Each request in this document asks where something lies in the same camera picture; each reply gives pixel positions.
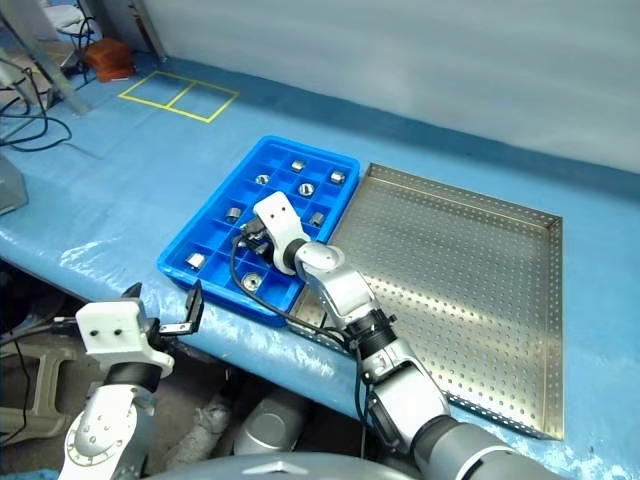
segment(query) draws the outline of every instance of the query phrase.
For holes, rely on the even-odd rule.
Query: blue plastic sheet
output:
[[[185,293],[155,260],[268,134],[358,158],[363,170],[376,162],[560,215],[565,441],[530,439],[458,409],[455,415],[566,476],[640,478],[640,177],[210,67],[173,67],[240,97],[211,124],[117,98],[133,82],[83,88],[93,107],[85,117],[64,105],[52,109],[69,123],[71,142],[39,154],[5,152],[25,174],[30,203],[0,217],[3,258],[89,300],[117,297],[142,281],[147,313],[179,321]],[[184,341],[355,416],[353,361],[286,329],[209,303],[201,332]]]

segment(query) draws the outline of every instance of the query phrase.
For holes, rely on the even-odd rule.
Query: metal nut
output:
[[[229,210],[227,210],[227,214],[224,218],[226,218],[227,222],[229,223],[236,223],[240,218],[240,215],[242,215],[241,209],[239,209],[238,207],[231,207]]]
[[[331,183],[335,183],[336,185],[342,185],[344,183],[344,180],[346,178],[346,175],[342,172],[339,172],[338,170],[335,170],[331,173],[331,177],[329,177],[329,179],[331,180]]]
[[[314,187],[310,183],[303,183],[298,187],[298,193],[303,197],[310,197],[313,195]]]
[[[187,263],[194,270],[200,270],[204,266],[204,263],[206,261],[207,261],[207,257],[197,252],[192,253],[187,257]]]
[[[300,173],[302,170],[304,170],[305,165],[306,164],[302,160],[294,160],[291,164],[291,170],[296,173]]]
[[[250,272],[242,277],[242,285],[250,292],[255,292],[262,283],[262,277],[257,273]]]
[[[311,220],[309,220],[309,223],[314,227],[319,227],[324,223],[324,215],[320,212],[314,213],[313,215],[311,215]]]

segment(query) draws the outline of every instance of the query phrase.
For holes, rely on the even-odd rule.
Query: black wire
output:
[[[251,298],[255,302],[259,303],[260,305],[262,305],[266,309],[271,310],[275,314],[286,318],[289,322],[291,322],[293,324],[296,324],[296,325],[298,325],[300,327],[303,327],[303,328],[307,328],[307,329],[309,329],[309,330],[311,330],[314,333],[317,333],[319,335],[324,335],[325,337],[327,337],[327,338],[333,340],[334,342],[338,343],[339,345],[341,345],[346,350],[347,349],[347,339],[346,339],[346,334],[344,332],[338,330],[339,335],[342,337],[342,338],[338,338],[338,337],[334,336],[331,332],[327,331],[327,328],[318,328],[315,325],[312,325],[312,324],[310,324],[308,322],[305,322],[304,320],[301,320],[301,319],[295,317],[294,315],[291,315],[290,313],[285,312],[283,310],[280,310],[279,308],[271,305],[269,302],[266,302],[265,300],[261,299],[255,293],[253,293],[252,291],[247,289],[242,284],[242,282],[238,278],[238,273],[236,272],[236,253],[238,251],[238,243],[239,243],[239,241],[240,241],[239,237],[236,237],[236,238],[233,239],[233,247],[231,248],[231,259],[229,261],[229,271],[231,273],[231,279],[233,280],[233,283],[235,283],[238,286],[238,288],[240,290],[242,290],[249,298]]]
[[[0,116],[1,117],[8,117],[8,118],[35,118],[35,119],[45,118],[42,115],[10,115],[8,113],[0,114]],[[56,140],[55,142],[49,143],[47,145],[43,145],[42,147],[24,148],[24,147],[17,147],[16,145],[14,145],[14,143],[23,143],[23,142],[35,140],[36,138],[41,138],[44,135],[44,133],[41,134],[41,135],[34,135],[33,136],[34,138],[20,138],[20,139],[15,140],[15,141],[0,143],[0,146],[8,145],[11,148],[13,148],[14,150],[18,150],[19,152],[41,152],[43,150],[48,150],[50,148],[58,146],[61,143],[66,142],[68,140],[71,140],[73,138],[73,134],[71,133],[71,129],[62,120],[58,120],[57,118],[53,118],[53,117],[46,117],[46,120],[49,121],[49,122],[54,122],[54,123],[58,123],[58,124],[62,125],[62,127],[67,132],[67,136],[64,137],[64,138],[60,138],[60,139]]]
[[[324,324],[327,323],[327,312],[324,312],[324,315],[322,315],[322,320],[320,320],[320,327],[319,328],[324,328]]]
[[[79,69],[82,72],[82,79],[84,80],[84,84],[86,85],[87,83],[89,83],[89,80],[87,79],[87,63],[85,62],[85,58],[87,56],[87,52],[89,51],[89,46],[91,45],[91,35],[93,35],[93,30],[91,30],[91,25],[89,24],[90,20],[95,20],[94,17],[84,17],[84,20],[82,20],[82,23],[80,24],[80,32],[78,34],[78,48],[76,50],[76,52],[78,53],[78,63],[76,65],[79,65]],[[84,29],[85,25],[87,26],[87,33],[84,34],[82,33],[82,30]],[[82,39],[85,38],[87,39],[87,44],[84,48],[82,48]]]
[[[358,412],[358,418],[361,422],[364,422],[364,413],[362,413],[362,406],[360,405],[360,385],[362,382],[362,356],[360,349],[356,348],[356,386],[353,392],[353,400],[356,404],[356,412]]]
[[[366,384],[364,387],[364,415],[362,417],[362,436],[360,437],[360,458],[364,458],[364,451],[367,442],[367,418],[369,416],[369,393],[371,385]]]
[[[24,356],[22,355],[22,350],[20,350],[20,345],[16,342],[17,338],[21,338],[20,335],[13,335],[13,331],[9,330],[9,333],[12,336],[12,341],[16,346],[16,352],[18,352],[18,358],[20,359],[20,367],[22,368],[22,372],[27,380],[27,386],[24,392],[24,400],[22,402],[22,426],[18,428],[11,435],[5,437],[0,441],[0,446],[4,447],[7,443],[13,440],[16,436],[20,434],[25,428],[27,428],[27,406],[29,405],[29,395],[31,393],[31,376],[29,375],[29,371],[27,370],[27,366],[24,363]]]
[[[16,342],[26,337],[30,337],[31,335],[37,335],[38,333],[48,332],[54,328],[54,324],[42,325],[40,327],[32,327],[22,330],[15,335],[11,332],[11,336],[7,338],[3,338],[2,342],[0,342],[0,347],[4,347],[7,343]]]
[[[47,111],[44,108],[44,105],[42,104],[42,100],[40,98],[39,92],[38,92],[38,87],[36,85],[36,82],[33,78],[33,72],[31,71],[30,68],[22,68],[20,65],[17,65],[16,63],[10,62],[8,60],[5,60],[4,58],[0,58],[0,62],[5,63],[7,65],[10,65],[18,70],[20,70],[20,72],[22,72],[23,75],[25,75],[26,77],[29,78],[29,81],[31,82],[31,86],[33,87],[33,91],[36,94],[36,99],[38,101],[38,107],[40,107],[40,112],[41,115],[12,115],[12,114],[8,114],[8,113],[0,113],[0,117],[6,117],[6,118],[41,118],[44,120],[44,125],[43,125],[43,129],[40,133],[35,134],[35,135],[31,135],[28,137],[24,137],[24,138],[19,138],[19,139],[15,139],[15,140],[9,140],[9,141],[5,141],[2,140],[0,141],[0,146],[10,146],[12,148],[14,148],[15,150],[18,150],[20,152],[40,152],[42,150],[47,150],[49,148],[53,148],[59,144],[61,144],[62,142],[66,142],[67,140],[71,140],[72,138],[72,133],[71,133],[71,129],[69,129],[69,127],[67,126],[66,123],[64,123],[61,120],[58,120],[57,118],[52,118],[49,117],[47,115]],[[64,127],[64,129],[67,132],[67,136],[63,139],[59,139],[56,140],[55,142],[52,142],[48,145],[43,145],[41,147],[34,147],[34,148],[24,148],[24,147],[18,147],[16,146],[18,143],[24,143],[24,142],[29,142],[31,140],[36,140],[38,138],[42,138],[47,131],[49,130],[49,121],[52,121],[54,123],[58,123],[60,125],[62,125]]]

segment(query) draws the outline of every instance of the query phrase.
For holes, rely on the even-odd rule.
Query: perforated metal tray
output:
[[[331,243],[452,402],[563,438],[560,217],[374,164]]]

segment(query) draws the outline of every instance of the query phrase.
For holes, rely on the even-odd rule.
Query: yellow square outline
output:
[[[130,96],[129,93],[138,88],[140,85],[145,83],[150,78],[155,77],[156,75],[164,75],[165,77],[176,78],[178,80],[184,80],[189,82],[185,88],[183,88],[175,97],[169,100],[168,103],[162,104],[157,102],[152,102],[151,100],[144,100],[142,98]],[[213,114],[209,117],[203,117],[201,115],[196,115],[195,113],[185,112],[184,110],[180,110],[179,108],[174,108],[173,105],[180,100],[182,97],[186,95],[186,93],[191,90],[196,85],[202,85],[204,87],[212,88],[214,90],[219,90],[221,92],[229,93],[231,98],[223,103]],[[229,90],[228,88],[219,87],[218,85],[214,85],[212,83],[201,82],[200,80],[195,80],[193,78],[181,77],[180,75],[174,75],[173,73],[161,72],[160,70],[155,70],[151,72],[149,75],[144,77],[142,80],[134,83],[132,86],[127,88],[124,92],[118,95],[119,98],[124,100],[131,100],[132,102],[142,103],[143,105],[149,105],[151,107],[156,107],[161,110],[166,110],[168,112],[177,113],[178,115],[184,115],[185,117],[193,118],[194,120],[200,120],[204,123],[213,122],[218,115],[220,115],[229,105],[233,103],[233,101],[240,96],[240,92],[236,92],[235,90]]]

